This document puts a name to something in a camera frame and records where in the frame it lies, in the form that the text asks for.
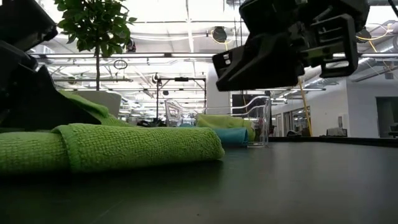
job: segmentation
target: green leaves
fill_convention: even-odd
[[[136,21],[137,21],[137,18],[134,18],[134,17],[129,18],[129,22],[136,22]]]
[[[59,4],[58,4],[58,6],[57,6],[57,10],[58,11],[61,11],[61,12],[63,12],[63,11],[65,11],[65,10],[67,10],[68,8],[67,8],[67,5],[64,3],[64,2],[60,2]]]
[[[57,9],[63,12],[63,20],[58,27],[68,35],[68,44],[77,40],[79,51],[93,50],[98,46],[98,53],[103,57],[123,53],[121,46],[131,35],[127,25],[136,22],[137,18],[127,19],[128,9],[122,5],[122,0],[54,1]]]
[[[67,44],[73,43],[76,40],[76,34],[69,35]]]

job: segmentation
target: desk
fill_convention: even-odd
[[[398,137],[398,131],[391,131],[388,133],[388,135],[392,136],[393,138],[397,138]]]
[[[398,150],[320,142],[0,186],[0,223],[398,223]]]

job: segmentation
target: plant stem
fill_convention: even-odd
[[[96,58],[96,68],[97,68],[97,76],[96,76],[96,91],[100,90],[100,47],[97,45],[95,47],[95,58]]]

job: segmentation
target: yellow pole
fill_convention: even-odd
[[[310,116],[308,115],[307,101],[305,100],[305,93],[304,93],[304,91],[303,91],[303,85],[302,85],[301,80],[298,81],[298,84],[300,85],[301,96],[302,96],[303,102],[304,102],[305,117],[307,117],[308,128],[309,128],[309,130],[310,130],[310,136],[312,137],[311,121],[310,121]]]

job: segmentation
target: green towel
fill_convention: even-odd
[[[246,128],[249,141],[253,142],[256,137],[251,121],[227,115],[197,114],[197,126],[206,128]]]
[[[98,105],[96,103],[93,103],[91,101],[86,100],[85,98],[73,94],[70,91],[59,91],[64,97],[68,98],[69,100],[72,100],[74,103],[76,103],[78,106],[89,112],[93,117],[98,119],[102,125],[108,125],[108,126],[122,126],[122,127],[131,127],[130,124],[121,121],[117,118],[115,118],[113,115],[109,114],[109,110],[107,107],[103,105]]]
[[[69,124],[52,133],[0,134],[0,175],[100,172],[222,158],[210,128]]]

